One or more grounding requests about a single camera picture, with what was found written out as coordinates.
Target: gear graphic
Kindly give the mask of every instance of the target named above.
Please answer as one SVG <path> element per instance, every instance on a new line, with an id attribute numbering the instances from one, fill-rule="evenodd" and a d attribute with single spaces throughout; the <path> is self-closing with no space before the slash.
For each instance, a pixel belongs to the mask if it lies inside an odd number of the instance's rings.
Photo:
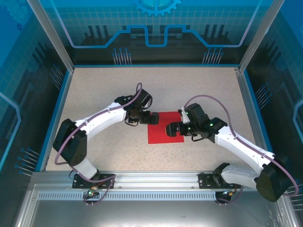
<path id="1" fill-rule="evenodd" d="M 142 13 L 157 17 L 159 14 L 164 16 L 165 13 L 170 13 L 172 9 L 176 9 L 176 5 L 180 4 L 181 0 L 133 0 L 133 2 Z"/>
<path id="2" fill-rule="evenodd" d="M 19 24 L 21 24 L 27 16 L 28 4 L 26 0 L 0 0 L 0 6 L 6 6 L 10 15 Z"/>

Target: robotic arm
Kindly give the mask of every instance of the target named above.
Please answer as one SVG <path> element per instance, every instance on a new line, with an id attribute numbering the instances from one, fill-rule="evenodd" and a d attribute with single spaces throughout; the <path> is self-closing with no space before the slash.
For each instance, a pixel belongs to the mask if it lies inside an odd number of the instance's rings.
<path id="1" fill-rule="evenodd" d="M 275 202 L 288 189 L 291 181 L 284 172 L 270 160 L 268 156 L 278 162 L 284 168 L 289 169 L 289 160 L 286 157 L 276 157 L 273 153 L 266 151 L 253 143 L 247 141 L 237 133 L 236 137 L 227 123 L 219 118 L 209 119 L 207 114 L 197 103 L 188 107 L 182 107 L 178 111 L 181 114 L 181 122 L 173 122 L 166 127 L 168 136 L 191 136 L 192 141 L 209 139 L 243 159 L 252 169 L 239 168 L 229 163 L 223 163 L 213 172 L 214 181 L 221 184 L 240 184 L 257 190 L 264 198 Z"/>
<path id="2" fill-rule="evenodd" d="M 99 180 L 97 168 L 86 158 L 87 142 L 91 138 L 110 125 L 121 121 L 125 121 L 126 124 L 131 126 L 136 126 L 138 123 L 158 124 L 159 122 L 158 113 L 146 111 L 152 104 L 152 96 L 143 89 L 138 93 L 139 91 L 134 96 L 118 97 L 104 110 L 82 120 L 73 122 L 70 119 L 66 119 L 59 128 L 53 143 L 54 149 L 59 151 L 66 138 L 76 128 L 86 123 L 68 141 L 62 150 L 61 156 L 68 165 L 76 169 L 86 179 Z"/>

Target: enclosure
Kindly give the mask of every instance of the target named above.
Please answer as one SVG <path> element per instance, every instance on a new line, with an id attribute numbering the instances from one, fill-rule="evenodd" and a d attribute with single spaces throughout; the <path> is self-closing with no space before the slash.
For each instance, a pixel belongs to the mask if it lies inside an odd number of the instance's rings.
<path id="1" fill-rule="evenodd" d="M 301 226 L 303 2 L 0 2 L 1 226 Z M 191 97 L 218 98 L 240 135 L 290 158 L 299 194 L 271 203 L 245 188 L 219 206 L 197 175 L 224 162 L 247 167 L 242 159 L 210 141 L 118 123 L 88 143 L 92 163 L 117 179 L 87 208 L 71 168 L 54 164 L 54 138 L 65 119 L 134 94 L 138 82 L 162 127 Z M 227 121 L 212 100 L 195 102 Z"/>

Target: red square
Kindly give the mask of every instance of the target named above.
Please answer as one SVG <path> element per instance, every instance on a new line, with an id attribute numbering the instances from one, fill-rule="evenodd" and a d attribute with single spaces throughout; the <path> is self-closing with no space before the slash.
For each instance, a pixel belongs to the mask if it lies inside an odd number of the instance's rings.
<path id="1" fill-rule="evenodd" d="M 159 112 L 159 124 L 147 125 L 148 144 L 157 143 L 184 143 L 184 136 L 177 134 L 176 137 L 166 135 L 166 126 L 172 122 L 180 122 L 178 112 Z"/>

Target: speckled surface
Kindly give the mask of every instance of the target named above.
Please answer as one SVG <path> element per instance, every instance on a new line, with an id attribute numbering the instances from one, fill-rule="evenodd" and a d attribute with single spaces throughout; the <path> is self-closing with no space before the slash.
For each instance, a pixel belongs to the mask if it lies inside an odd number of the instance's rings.
<path id="1" fill-rule="evenodd" d="M 155 112 L 176 111 L 198 94 L 212 95 L 229 110 L 236 132 L 254 142 L 234 68 L 77 68 L 67 95 L 61 121 L 79 120 L 111 104 L 115 98 L 133 95 L 136 84 L 153 96 Z M 214 101 L 195 100 L 210 118 L 227 121 Z M 47 170 L 70 170 L 56 166 L 52 150 Z M 205 140 L 185 143 L 147 143 L 147 125 L 117 123 L 96 135 L 88 144 L 88 156 L 99 170 L 191 171 L 214 170 L 222 162 L 246 164 L 228 150 Z"/>

